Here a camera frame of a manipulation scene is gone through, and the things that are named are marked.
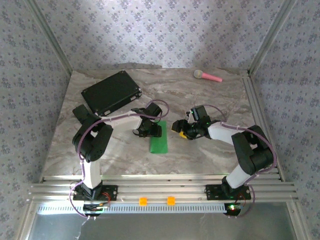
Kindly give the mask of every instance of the green block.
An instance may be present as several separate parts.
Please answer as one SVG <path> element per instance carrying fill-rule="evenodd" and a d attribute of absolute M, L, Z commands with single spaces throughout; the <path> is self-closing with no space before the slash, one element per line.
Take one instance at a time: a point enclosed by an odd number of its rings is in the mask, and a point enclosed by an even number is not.
<path fill-rule="evenodd" d="M 150 139 L 150 153 L 152 154 L 166 154 L 168 153 L 167 140 L 167 122 L 160 121 L 158 125 L 162 128 L 161 137 L 151 137 Z"/>

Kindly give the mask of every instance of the wall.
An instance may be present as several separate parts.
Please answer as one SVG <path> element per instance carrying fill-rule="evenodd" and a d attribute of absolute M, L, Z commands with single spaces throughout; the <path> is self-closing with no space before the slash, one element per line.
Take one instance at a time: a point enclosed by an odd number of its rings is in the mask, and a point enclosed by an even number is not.
<path fill-rule="evenodd" d="M 288 181 L 320 239 L 320 3 L 299 0 L 253 76 Z"/>
<path fill-rule="evenodd" d="M 247 69 L 283 0 L 41 0 L 73 69 Z"/>
<path fill-rule="evenodd" d="M 69 75 L 22 0 L 0 1 L 0 239 L 39 181 Z"/>

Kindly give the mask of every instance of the microphone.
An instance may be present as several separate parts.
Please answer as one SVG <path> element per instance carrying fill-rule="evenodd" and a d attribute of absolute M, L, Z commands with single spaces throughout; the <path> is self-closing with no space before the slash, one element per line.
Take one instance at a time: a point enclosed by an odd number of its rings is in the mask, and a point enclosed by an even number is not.
<path fill-rule="evenodd" d="M 208 80 L 212 80 L 212 81 L 216 81 L 216 82 L 220 82 L 220 83 L 222 82 L 222 78 L 204 73 L 201 70 L 195 70 L 193 73 L 193 76 L 196 79 L 208 79 Z"/>

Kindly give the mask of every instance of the black case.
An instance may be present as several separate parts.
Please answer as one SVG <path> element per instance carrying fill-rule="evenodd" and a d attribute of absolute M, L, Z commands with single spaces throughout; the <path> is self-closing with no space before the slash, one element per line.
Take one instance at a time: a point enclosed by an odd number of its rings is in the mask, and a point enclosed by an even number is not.
<path fill-rule="evenodd" d="M 86 88 L 81 94 L 93 113 L 105 117 L 139 98 L 142 91 L 123 70 Z"/>

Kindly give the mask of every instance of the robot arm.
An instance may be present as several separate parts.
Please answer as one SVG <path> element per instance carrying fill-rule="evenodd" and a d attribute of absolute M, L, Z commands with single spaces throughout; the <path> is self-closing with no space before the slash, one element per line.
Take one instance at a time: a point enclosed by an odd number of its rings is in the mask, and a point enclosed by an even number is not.
<path fill-rule="evenodd" d="M 227 196 L 237 195 L 252 175 L 273 163 L 272 152 L 261 139 L 246 131 L 226 128 L 219 120 L 211 120 L 203 105 L 192 108 L 187 116 L 188 121 L 177 120 L 172 125 L 172 130 L 181 137 L 188 140 L 206 137 L 234 146 L 239 164 L 222 179 L 221 185 Z M 254 125 L 249 129 L 266 138 L 259 126 Z"/>
<path fill-rule="evenodd" d="M 162 135 L 161 126 L 146 117 L 157 117 L 162 112 L 161 108 L 154 102 L 147 108 L 134 108 L 124 114 L 113 116 L 112 121 L 108 121 L 109 117 L 100 118 L 89 112 L 84 105 L 76 107 L 72 112 L 82 124 L 72 140 L 76 151 L 85 131 L 95 122 L 105 119 L 105 122 L 101 122 L 92 128 L 84 137 L 80 146 L 80 152 L 85 159 L 83 162 L 85 178 L 81 187 L 84 194 L 91 200 L 97 199 L 101 192 L 102 180 L 98 160 L 105 153 L 112 134 L 134 130 L 136 131 L 135 135 L 143 138 L 161 137 Z"/>

